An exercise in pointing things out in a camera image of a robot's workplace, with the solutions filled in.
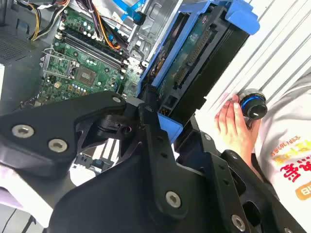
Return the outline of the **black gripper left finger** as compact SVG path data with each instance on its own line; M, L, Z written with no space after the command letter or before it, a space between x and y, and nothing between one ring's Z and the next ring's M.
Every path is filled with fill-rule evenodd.
M2 116L0 184L26 212L51 219L60 200L88 182L71 181L75 157L109 138L121 143L113 167L134 156L151 163L160 157L175 161L149 101L104 91Z

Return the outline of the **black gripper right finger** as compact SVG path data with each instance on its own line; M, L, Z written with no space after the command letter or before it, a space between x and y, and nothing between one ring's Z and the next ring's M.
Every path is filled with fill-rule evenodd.
M239 200L229 166L213 139L190 118L177 141L178 163L200 172L207 188L209 220L215 233L248 233L250 226Z

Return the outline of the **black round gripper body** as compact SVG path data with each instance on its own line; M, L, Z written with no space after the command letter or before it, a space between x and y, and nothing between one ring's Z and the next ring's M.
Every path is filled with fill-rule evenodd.
M204 176L174 160L134 156L67 193L50 220L50 233L214 233ZM303 232L266 187L263 210L241 203L250 233Z

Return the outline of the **person's bare hand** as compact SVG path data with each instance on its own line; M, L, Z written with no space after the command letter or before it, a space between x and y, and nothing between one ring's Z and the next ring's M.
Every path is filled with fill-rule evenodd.
M227 148L236 152L246 163L250 163L261 120L253 121L248 128L239 105L239 98L234 95L224 103L215 116L215 124Z

